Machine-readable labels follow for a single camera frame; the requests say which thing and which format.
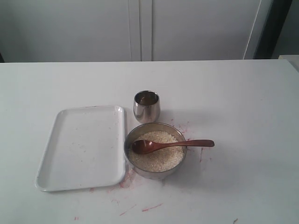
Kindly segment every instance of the table surface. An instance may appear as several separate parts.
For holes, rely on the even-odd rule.
[[[160,95],[160,121],[190,148],[165,181],[40,192],[35,177],[56,114]],[[0,217],[4,224],[298,223],[299,73],[286,60],[0,64]]]

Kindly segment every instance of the stainless steel bowl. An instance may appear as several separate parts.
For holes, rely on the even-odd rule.
[[[125,151],[125,155],[126,155],[126,159],[129,162],[129,164],[133,167],[133,170],[138,173],[140,176],[143,176],[145,178],[148,179],[152,179],[152,180],[162,180],[165,177],[169,176],[170,174],[174,173],[181,165],[182,162],[185,159],[186,153],[187,153],[187,147],[183,147],[183,152],[184,152],[184,157],[181,160],[181,162],[175,166],[172,169],[163,171],[163,172],[149,172],[143,169],[140,169],[139,167],[135,166],[129,159],[128,156],[128,152],[129,149],[132,145],[132,143],[141,135],[148,133],[148,132],[153,132],[153,131],[162,131],[162,132],[167,132],[171,135],[173,135],[178,141],[185,141],[184,136],[182,135],[182,133],[168,125],[168,124],[163,124],[163,123],[147,123],[147,124],[143,124],[140,125],[136,128],[134,128],[126,137],[125,140],[125,144],[124,144],[124,151]]]

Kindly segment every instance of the rice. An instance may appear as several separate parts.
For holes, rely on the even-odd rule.
[[[161,131],[148,132],[140,136],[137,140],[149,140],[157,143],[178,142],[171,134]],[[175,146],[140,155],[134,153],[130,148],[128,157],[140,169],[149,172],[163,172],[178,165],[184,157],[184,152],[181,146]]]

